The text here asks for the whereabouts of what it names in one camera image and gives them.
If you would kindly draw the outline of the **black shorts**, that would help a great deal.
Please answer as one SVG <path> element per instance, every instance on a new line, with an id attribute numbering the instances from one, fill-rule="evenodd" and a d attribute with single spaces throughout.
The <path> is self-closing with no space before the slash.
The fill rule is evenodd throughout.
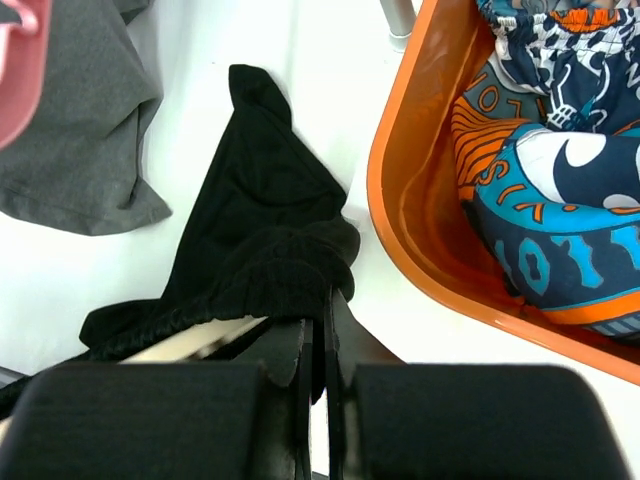
<path id="1" fill-rule="evenodd" d="M 78 362 L 118 363 L 214 321 L 318 320 L 331 291 L 354 296 L 361 237 L 345 190 L 294 133 L 266 70 L 234 64 L 228 85 L 233 113 L 163 293 L 91 312 Z"/>

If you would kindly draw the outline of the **beige hanger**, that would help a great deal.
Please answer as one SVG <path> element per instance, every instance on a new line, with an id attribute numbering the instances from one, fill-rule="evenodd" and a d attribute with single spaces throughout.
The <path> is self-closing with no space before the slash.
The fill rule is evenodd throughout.
<path id="1" fill-rule="evenodd" d="M 214 319 L 179 332 L 121 361 L 121 364 L 200 360 L 240 338 L 265 320 L 265 317 L 251 316 L 233 320 Z"/>

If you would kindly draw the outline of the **pink plastic hanger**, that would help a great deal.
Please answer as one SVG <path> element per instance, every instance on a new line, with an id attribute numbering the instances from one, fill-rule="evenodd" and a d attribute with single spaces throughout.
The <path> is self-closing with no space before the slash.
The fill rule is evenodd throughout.
<path id="1" fill-rule="evenodd" d="M 18 16 L 1 22 L 1 146 L 6 147 L 25 130 L 40 101 L 53 2 L 1 5 Z"/>

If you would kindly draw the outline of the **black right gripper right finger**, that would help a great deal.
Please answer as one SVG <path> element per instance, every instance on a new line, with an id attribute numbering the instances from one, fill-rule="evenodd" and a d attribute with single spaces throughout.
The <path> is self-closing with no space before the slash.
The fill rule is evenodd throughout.
<path id="1" fill-rule="evenodd" d="M 407 364 L 325 307 L 333 479 L 626 479 L 592 389 L 551 365 Z"/>

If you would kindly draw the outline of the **blue orange patterned shorts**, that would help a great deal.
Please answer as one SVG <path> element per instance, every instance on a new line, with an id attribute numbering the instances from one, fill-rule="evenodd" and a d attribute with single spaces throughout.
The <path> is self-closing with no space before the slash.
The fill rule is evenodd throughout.
<path id="1" fill-rule="evenodd" d="M 508 293 L 639 341 L 639 5 L 481 1 L 495 38 L 455 101 L 463 210 Z"/>

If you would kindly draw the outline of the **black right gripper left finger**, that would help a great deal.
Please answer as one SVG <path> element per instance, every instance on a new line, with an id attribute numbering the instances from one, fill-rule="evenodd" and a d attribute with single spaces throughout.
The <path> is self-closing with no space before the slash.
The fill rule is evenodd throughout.
<path id="1" fill-rule="evenodd" d="M 5 479 L 307 479 L 313 326 L 267 322 L 230 361 L 74 364 L 35 379 Z"/>

